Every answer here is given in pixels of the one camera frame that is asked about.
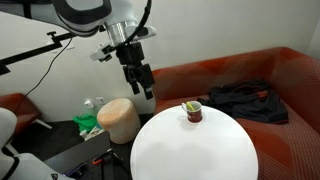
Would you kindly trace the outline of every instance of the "beige cylinder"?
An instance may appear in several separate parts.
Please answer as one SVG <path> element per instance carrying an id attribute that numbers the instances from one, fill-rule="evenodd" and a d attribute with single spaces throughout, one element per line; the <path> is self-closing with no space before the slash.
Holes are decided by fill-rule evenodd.
<path id="1" fill-rule="evenodd" d="M 104 105 L 97 116 L 100 126 L 110 133 L 110 139 L 116 144 L 132 141 L 138 134 L 141 124 L 133 103 L 120 98 Z"/>

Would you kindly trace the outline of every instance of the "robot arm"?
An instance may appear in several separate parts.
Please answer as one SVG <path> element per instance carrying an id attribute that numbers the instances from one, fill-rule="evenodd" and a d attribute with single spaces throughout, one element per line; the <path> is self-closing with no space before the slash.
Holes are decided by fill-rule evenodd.
<path id="1" fill-rule="evenodd" d="M 137 40 L 156 34 L 153 27 L 144 27 L 150 8 L 148 0 L 145 15 L 137 24 L 130 0 L 0 0 L 2 12 L 58 25 L 76 36 L 90 37 L 106 30 L 111 44 L 101 45 L 91 58 L 107 61 L 116 50 L 134 94 L 139 93 L 138 82 L 147 99 L 152 98 L 154 80 L 150 66 L 141 63 L 144 55 Z"/>

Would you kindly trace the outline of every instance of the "plastic bag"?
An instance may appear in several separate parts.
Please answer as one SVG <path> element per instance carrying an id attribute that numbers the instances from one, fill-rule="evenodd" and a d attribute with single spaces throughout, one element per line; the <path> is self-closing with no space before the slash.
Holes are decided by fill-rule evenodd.
<path id="1" fill-rule="evenodd" d="M 73 121 L 79 124 L 80 132 L 83 130 L 90 132 L 97 125 L 97 119 L 90 114 L 75 116 Z"/>

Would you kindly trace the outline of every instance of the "round table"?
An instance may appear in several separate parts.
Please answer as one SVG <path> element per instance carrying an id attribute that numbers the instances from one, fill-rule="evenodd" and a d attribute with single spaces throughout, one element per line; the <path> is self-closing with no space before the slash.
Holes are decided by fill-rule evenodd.
<path id="1" fill-rule="evenodd" d="M 199 123 L 181 106 L 154 116 L 131 151 L 133 180 L 258 178 L 258 160 L 248 134 L 230 116 L 203 106 Z"/>

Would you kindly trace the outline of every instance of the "floor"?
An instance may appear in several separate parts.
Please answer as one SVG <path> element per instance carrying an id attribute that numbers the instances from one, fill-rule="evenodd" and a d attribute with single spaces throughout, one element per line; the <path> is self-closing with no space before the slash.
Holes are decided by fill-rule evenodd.
<path id="1" fill-rule="evenodd" d="M 152 114 L 140 115 L 142 125 L 144 125 Z M 15 138 L 12 142 L 13 147 L 19 153 L 32 153 L 40 160 L 46 160 L 59 154 L 81 142 L 83 139 L 79 136 L 78 125 L 73 121 L 62 121 L 49 123 L 53 128 L 51 130 L 39 125 L 32 124 L 27 131 Z M 133 141 L 117 145 L 111 142 L 111 146 L 116 153 L 123 158 L 125 166 L 130 167 L 130 153 Z M 119 166 L 114 166 L 115 180 L 130 179 L 128 175 Z"/>

